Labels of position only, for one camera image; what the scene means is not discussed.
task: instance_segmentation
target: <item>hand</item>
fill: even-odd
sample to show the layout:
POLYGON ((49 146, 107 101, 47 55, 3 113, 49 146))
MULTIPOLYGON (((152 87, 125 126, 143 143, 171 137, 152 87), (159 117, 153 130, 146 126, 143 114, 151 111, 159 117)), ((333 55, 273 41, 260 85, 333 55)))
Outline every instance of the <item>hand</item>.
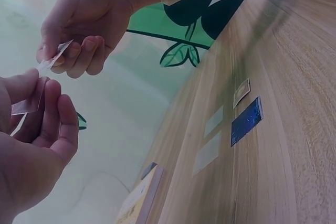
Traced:
POLYGON ((45 84, 37 112, 11 116, 11 105, 33 93, 38 71, 0 78, 0 223, 48 196, 77 151, 78 119, 71 99, 54 80, 45 84))
POLYGON ((79 78, 96 75, 124 35, 131 15, 160 0, 58 0, 41 27, 37 61, 52 58, 60 43, 74 39, 52 71, 79 78))

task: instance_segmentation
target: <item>clear plastic film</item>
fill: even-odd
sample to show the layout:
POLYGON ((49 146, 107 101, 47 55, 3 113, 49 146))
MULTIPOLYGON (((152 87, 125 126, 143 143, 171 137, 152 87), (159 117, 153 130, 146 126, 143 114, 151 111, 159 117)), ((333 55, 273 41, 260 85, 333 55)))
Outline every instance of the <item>clear plastic film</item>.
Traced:
POLYGON ((69 47, 69 45, 72 43, 72 40, 63 44, 60 44, 57 49, 57 54, 50 60, 43 60, 36 69, 39 72, 39 80, 36 84, 36 87, 32 93, 32 95, 24 100, 20 101, 16 104, 12 105, 12 115, 22 115, 26 113, 33 113, 38 111, 41 98, 44 91, 44 86, 47 81, 47 77, 41 77, 41 75, 52 68, 52 66, 55 64, 55 62, 58 60, 58 58, 63 54, 63 52, 69 47))

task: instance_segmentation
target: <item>wooden table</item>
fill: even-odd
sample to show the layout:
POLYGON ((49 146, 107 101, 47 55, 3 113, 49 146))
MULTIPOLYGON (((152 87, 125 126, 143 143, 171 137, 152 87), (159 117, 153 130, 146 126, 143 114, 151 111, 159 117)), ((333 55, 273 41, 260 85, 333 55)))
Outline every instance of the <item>wooden table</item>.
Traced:
POLYGON ((165 168, 148 223, 336 223, 336 0, 245 0, 172 103, 144 166, 165 168), (251 92, 233 110, 233 93, 251 92), (257 97, 264 119, 230 147, 257 97), (223 121, 204 138, 207 120, 223 121), (192 176, 222 131, 219 157, 192 176))

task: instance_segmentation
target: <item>blue card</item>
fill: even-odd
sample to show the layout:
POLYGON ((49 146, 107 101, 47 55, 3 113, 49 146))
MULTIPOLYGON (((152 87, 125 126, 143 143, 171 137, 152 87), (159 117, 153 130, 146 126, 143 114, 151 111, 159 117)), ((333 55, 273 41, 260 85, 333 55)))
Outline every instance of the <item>blue card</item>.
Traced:
POLYGON ((257 97, 231 124, 231 147, 239 142, 250 130, 252 130, 262 119, 260 97, 257 97))

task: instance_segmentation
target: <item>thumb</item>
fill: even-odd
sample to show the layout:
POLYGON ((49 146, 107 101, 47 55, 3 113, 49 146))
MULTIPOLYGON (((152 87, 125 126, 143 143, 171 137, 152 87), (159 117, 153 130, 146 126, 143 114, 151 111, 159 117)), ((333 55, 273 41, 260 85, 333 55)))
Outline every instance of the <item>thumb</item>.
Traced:
POLYGON ((68 24, 76 10, 78 0, 58 0, 41 26, 42 42, 36 59, 49 60, 57 53, 61 44, 63 28, 68 24))
POLYGON ((3 83, 12 104, 23 101, 31 96, 37 84, 39 73, 30 69, 24 74, 4 78, 3 83))
POLYGON ((36 59, 39 63, 42 60, 49 60, 57 53, 60 44, 61 28, 54 24, 43 23, 41 28, 42 42, 37 52, 36 59))

